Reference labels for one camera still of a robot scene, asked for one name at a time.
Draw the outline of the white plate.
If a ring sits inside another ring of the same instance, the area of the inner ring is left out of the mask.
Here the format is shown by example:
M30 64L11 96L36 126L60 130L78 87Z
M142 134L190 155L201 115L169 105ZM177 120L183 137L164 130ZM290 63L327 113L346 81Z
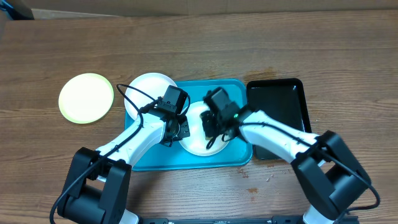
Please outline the white plate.
M160 96L164 96L169 85L177 86L177 84L171 78L161 73L145 73L135 78L129 84L129 86L143 91L155 100ZM131 88L126 89L125 95L139 109L152 102L149 97Z
M191 154L197 156L211 156L213 154L219 153L228 145L227 142L223 142L221 140L221 136L218 136L214 144L209 149L206 148L210 140L205 136L200 115L203 112L209 111L209 107L203 101L192 103L188 109L186 117L190 136L183 138L180 141L180 144Z

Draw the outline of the dark object top left corner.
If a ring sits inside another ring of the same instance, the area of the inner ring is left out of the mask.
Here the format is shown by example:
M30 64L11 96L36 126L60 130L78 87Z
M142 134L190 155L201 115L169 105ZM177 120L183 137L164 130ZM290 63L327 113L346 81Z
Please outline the dark object top left corner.
M34 20L31 8L23 0L1 0L1 10L12 20Z

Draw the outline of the black rectangular water tray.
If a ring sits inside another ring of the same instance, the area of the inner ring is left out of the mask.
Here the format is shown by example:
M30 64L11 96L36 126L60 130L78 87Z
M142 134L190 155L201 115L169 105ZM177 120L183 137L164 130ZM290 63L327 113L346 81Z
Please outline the black rectangular water tray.
M243 138L254 146L258 159L279 158L291 163L296 153L308 147L264 123L313 142L302 82L297 78L257 80L249 82L246 90L249 107L257 111L239 128Z

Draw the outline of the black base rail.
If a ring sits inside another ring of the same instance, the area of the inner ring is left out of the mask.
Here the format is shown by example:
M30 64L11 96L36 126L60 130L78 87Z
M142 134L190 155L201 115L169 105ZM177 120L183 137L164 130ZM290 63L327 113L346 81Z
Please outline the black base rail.
M299 224L303 223L302 217L273 216L271 218L231 218L231 219L180 219L167 218L141 218L139 224Z

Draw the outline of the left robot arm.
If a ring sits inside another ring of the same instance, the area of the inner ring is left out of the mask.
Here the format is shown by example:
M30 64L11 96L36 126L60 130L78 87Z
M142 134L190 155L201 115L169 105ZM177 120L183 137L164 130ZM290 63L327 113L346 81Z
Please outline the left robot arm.
M179 141L189 135L187 92L168 86L164 94L136 108L137 118L118 137L73 156L62 193L51 208L54 215L76 223L141 223L126 208L132 167L154 145Z

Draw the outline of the teal plastic serving tray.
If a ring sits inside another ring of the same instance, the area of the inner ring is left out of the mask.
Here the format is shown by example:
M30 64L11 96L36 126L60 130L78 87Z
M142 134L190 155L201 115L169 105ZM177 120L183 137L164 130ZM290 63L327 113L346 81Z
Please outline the teal plastic serving tray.
M222 87L230 100L240 107L247 104L246 87L236 79L177 81L176 84L190 95L192 103L202 100L207 91ZM186 151L179 142L174 142L171 147L161 144L152 146L132 169L139 172L243 166L251 158L252 146L240 139L227 142L224 149L211 156L196 156Z

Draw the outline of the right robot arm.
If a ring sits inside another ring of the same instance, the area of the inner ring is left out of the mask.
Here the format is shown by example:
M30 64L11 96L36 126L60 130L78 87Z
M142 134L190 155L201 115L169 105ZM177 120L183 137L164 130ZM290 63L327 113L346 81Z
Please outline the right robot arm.
M280 123L261 110L239 107L224 88L203 99L212 119L208 137L240 138L288 162L310 203L304 223L336 223L367 189L371 179L340 135L306 133Z

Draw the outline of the green rimmed plate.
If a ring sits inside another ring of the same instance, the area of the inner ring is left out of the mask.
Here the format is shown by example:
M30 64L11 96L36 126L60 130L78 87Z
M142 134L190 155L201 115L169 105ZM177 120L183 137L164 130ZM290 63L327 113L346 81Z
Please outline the green rimmed plate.
M112 84L96 73L83 73L66 82L58 97L63 117L76 124L101 119L114 100Z

